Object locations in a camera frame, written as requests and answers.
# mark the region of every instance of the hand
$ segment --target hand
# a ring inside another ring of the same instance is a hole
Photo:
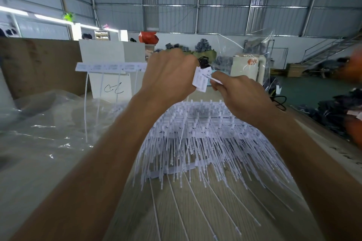
[[[140,92],[152,93],[168,109],[195,91],[192,85],[199,61],[179,48],[154,53],[148,60]]]
[[[274,114],[277,109],[262,85],[245,75],[231,77],[216,71],[212,77],[223,83],[221,85],[213,80],[210,81],[212,88],[221,93],[225,105],[232,114],[256,128],[259,128],[265,120],[269,120],[266,117]]]

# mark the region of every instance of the forearm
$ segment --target forearm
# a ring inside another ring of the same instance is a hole
[[[362,186],[320,148],[295,120],[280,111],[260,130],[277,149],[326,238],[361,234]]]
[[[102,240],[149,129],[164,111],[138,94],[12,240]]]

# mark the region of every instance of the black cable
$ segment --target black cable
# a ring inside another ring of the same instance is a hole
[[[284,98],[284,101],[281,102],[281,103],[278,102],[278,101],[276,101],[275,98],[278,98],[278,97],[283,97],[283,98]],[[281,110],[281,111],[286,111],[286,110],[287,110],[287,108],[283,105],[283,104],[287,101],[287,97],[286,97],[286,96],[283,96],[283,95],[271,96],[270,99],[271,99],[272,102],[277,102],[277,103],[278,103],[278,104],[275,105],[275,106],[278,107],[279,110]]]

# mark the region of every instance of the person's left hand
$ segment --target person's left hand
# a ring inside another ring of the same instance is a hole
[[[179,48],[153,53],[148,59],[140,93],[151,93],[166,109],[195,91],[192,85],[199,61]]]

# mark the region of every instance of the staircase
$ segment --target staircase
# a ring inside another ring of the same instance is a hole
[[[362,32],[357,33],[356,35],[347,37],[345,39],[336,39],[333,42],[328,43],[327,45],[323,45],[316,51],[310,53],[309,55],[303,57],[301,61],[301,65],[305,66],[305,70],[312,69],[316,65],[326,61],[330,56],[337,54],[348,47],[351,47],[354,44],[362,42]]]

